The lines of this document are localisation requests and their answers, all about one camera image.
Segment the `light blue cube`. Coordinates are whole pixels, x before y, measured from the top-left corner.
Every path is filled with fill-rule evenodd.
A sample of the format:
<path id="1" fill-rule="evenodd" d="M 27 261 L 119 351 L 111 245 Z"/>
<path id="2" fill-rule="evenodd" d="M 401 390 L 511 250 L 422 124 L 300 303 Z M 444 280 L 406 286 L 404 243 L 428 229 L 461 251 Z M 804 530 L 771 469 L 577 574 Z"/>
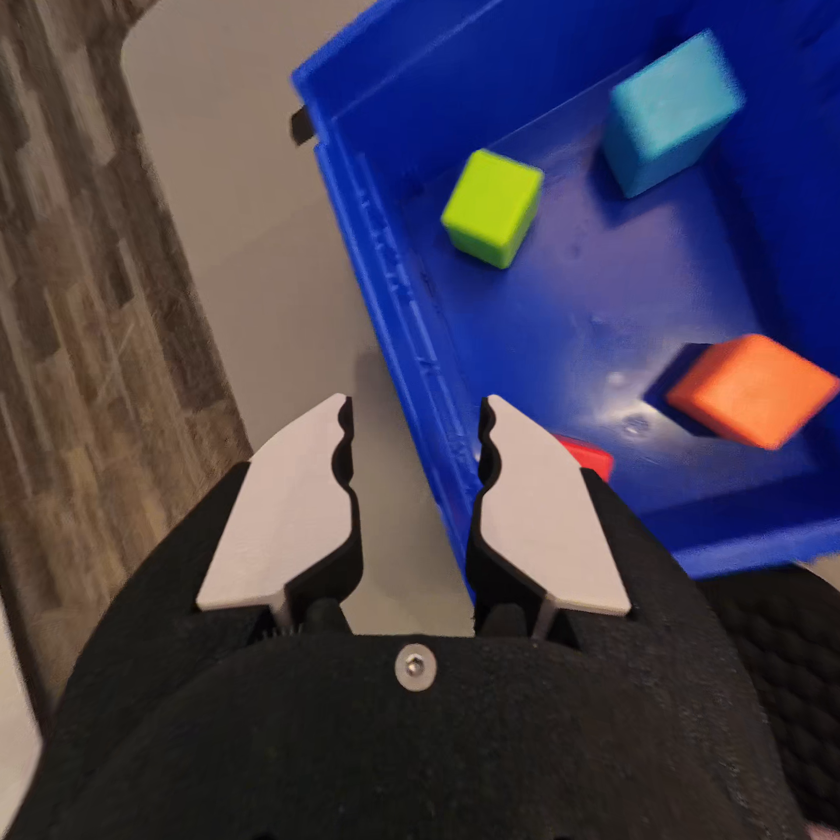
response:
<path id="1" fill-rule="evenodd" d="M 615 86 L 602 151 L 625 198 L 697 163 L 746 101 L 708 28 Z"/>

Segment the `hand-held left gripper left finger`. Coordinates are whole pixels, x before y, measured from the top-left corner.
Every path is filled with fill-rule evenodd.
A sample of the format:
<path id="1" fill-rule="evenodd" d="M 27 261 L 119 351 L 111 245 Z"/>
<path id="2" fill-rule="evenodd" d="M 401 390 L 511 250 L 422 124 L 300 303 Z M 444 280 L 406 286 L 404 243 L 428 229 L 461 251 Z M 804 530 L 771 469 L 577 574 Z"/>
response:
<path id="1" fill-rule="evenodd" d="M 352 398 L 334 394 L 253 455 L 196 596 L 204 613 L 266 606 L 300 627 L 323 600 L 341 604 L 363 574 Z"/>

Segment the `black wrist rest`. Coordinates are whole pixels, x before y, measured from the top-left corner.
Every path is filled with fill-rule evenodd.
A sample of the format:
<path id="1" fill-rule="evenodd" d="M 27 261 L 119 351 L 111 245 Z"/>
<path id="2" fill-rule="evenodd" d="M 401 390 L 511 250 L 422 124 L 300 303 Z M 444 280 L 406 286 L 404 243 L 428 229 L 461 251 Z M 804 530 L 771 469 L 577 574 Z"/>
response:
<path id="1" fill-rule="evenodd" d="M 839 593 L 798 565 L 696 582 L 768 718 L 805 819 L 839 828 Z"/>

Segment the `orange cube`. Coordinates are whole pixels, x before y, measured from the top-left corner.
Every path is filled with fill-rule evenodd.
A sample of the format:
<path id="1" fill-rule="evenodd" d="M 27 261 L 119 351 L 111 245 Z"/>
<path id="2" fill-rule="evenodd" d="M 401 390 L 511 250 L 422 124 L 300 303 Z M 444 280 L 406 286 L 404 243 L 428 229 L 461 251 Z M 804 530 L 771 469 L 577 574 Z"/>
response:
<path id="1" fill-rule="evenodd" d="M 777 450 L 838 394 L 838 377 L 757 333 L 707 346 L 665 403 L 721 438 Z"/>

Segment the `green cube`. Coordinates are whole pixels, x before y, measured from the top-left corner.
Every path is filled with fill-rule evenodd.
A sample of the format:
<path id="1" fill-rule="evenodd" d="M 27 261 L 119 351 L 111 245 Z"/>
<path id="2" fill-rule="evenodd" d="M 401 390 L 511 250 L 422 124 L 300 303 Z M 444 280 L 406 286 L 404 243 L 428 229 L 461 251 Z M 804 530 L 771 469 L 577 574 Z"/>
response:
<path id="1" fill-rule="evenodd" d="M 458 251 L 499 270 L 510 267 L 537 215 L 544 173 L 481 149 L 473 152 L 440 221 Z"/>

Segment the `blue plastic bin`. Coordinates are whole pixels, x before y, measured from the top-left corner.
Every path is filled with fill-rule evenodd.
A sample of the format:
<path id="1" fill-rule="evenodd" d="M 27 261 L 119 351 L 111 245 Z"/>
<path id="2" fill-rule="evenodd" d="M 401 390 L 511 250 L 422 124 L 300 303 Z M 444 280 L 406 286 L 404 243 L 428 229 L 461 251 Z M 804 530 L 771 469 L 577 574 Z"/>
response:
<path id="1" fill-rule="evenodd" d="M 601 153 L 610 92 L 707 28 L 746 104 L 627 200 Z M 747 333 L 838 375 L 838 2 L 379 2 L 291 83 L 461 570 L 493 394 L 612 454 L 693 578 L 838 552 L 838 400 L 775 452 L 664 402 Z M 440 221 L 481 149 L 544 173 L 507 269 Z"/>

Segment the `red cube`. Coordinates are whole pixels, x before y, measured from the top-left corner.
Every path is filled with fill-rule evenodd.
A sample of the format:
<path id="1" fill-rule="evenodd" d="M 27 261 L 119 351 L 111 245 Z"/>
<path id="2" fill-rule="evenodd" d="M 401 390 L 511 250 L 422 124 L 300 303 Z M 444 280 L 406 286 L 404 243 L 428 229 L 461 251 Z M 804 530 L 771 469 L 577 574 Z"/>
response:
<path id="1" fill-rule="evenodd" d="M 572 455 L 580 467 L 591 469 L 605 483 L 610 482 L 614 468 L 614 457 L 611 454 L 576 438 L 559 434 L 553 437 Z"/>

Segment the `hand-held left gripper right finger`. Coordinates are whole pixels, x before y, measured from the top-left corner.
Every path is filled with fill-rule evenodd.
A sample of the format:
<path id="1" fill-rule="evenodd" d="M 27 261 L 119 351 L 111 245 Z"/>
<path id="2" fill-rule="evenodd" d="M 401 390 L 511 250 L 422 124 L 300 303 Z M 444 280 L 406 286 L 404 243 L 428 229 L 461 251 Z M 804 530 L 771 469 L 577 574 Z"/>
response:
<path id="1" fill-rule="evenodd" d="M 466 579 L 476 629 L 516 606 L 526 635 L 548 639 L 561 613 L 626 619 L 632 603 L 595 509 L 585 469 L 550 432 L 499 395 L 479 414 L 480 488 Z"/>

